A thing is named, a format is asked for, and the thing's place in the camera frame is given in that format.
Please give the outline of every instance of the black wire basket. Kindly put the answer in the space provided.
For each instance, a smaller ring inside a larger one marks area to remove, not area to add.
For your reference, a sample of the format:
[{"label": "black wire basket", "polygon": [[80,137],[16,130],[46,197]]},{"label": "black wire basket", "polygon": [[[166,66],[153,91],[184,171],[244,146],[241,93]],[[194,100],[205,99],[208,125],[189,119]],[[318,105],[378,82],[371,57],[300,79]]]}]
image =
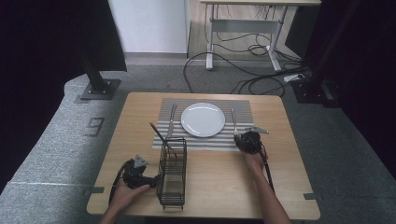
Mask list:
[{"label": "black wire basket", "polygon": [[183,210],[186,192],[187,143],[183,137],[163,141],[158,174],[157,197],[163,209],[180,207]]}]

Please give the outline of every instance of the gray floor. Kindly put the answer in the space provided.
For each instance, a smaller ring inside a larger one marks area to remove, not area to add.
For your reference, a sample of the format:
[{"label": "gray floor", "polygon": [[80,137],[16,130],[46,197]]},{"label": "gray floor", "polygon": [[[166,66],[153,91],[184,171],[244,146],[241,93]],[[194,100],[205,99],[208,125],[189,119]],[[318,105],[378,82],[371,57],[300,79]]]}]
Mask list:
[{"label": "gray floor", "polygon": [[[0,222],[97,223],[100,217],[88,214],[86,205],[127,94],[189,92],[182,75],[186,61],[178,57],[128,57],[127,73],[102,73],[106,78],[121,80],[111,101],[79,104],[76,99],[89,80],[81,76],[66,83],[64,99],[47,130],[0,196]],[[194,92],[229,93],[239,80],[251,78],[224,63],[215,63],[211,72],[205,70],[203,62],[192,64],[187,74]],[[268,64],[242,65],[259,73],[271,72]],[[271,90],[275,86],[267,80],[253,89]],[[312,223],[396,223],[396,181],[343,111],[298,104],[289,85],[282,100],[312,188],[319,197],[321,218]],[[91,118],[105,119],[95,137],[87,136],[92,132],[88,128]],[[151,221],[123,217],[119,223]],[[193,223],[194,219],[178,221]]]}]

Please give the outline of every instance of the table leg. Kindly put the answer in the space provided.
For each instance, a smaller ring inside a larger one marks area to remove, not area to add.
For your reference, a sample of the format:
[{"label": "table leg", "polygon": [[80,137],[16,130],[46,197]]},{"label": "table leg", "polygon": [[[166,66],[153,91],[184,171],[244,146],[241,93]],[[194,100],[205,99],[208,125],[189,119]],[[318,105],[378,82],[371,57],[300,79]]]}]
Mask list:
[{"label": "table leg", "polygon": [[277,40],[279,39],[280,31],[282,30],[283,22],[285,20],[286,12],[288,11],[288,6],[283,6],[282,8],[282,14],[280,16],[280,19],[277,21],[277,27],[276,27],[276,32],[274,38],[271,40],[271,44],[269,47],[267,47],[268,50],[268,55],[270,56],[271,63],[273,64],[273,67],[276,71],[282,70],[279,65],[279,61],[277,60],[276,54],[275,54],[275,47]]},{"label": "table leg", "polygon": [[207,43],[207,54],[206,54],[206,70],[213,69],[213,21],[215,15],[215,5],[211,5],[211,12],[209,18],[209,43]]}]

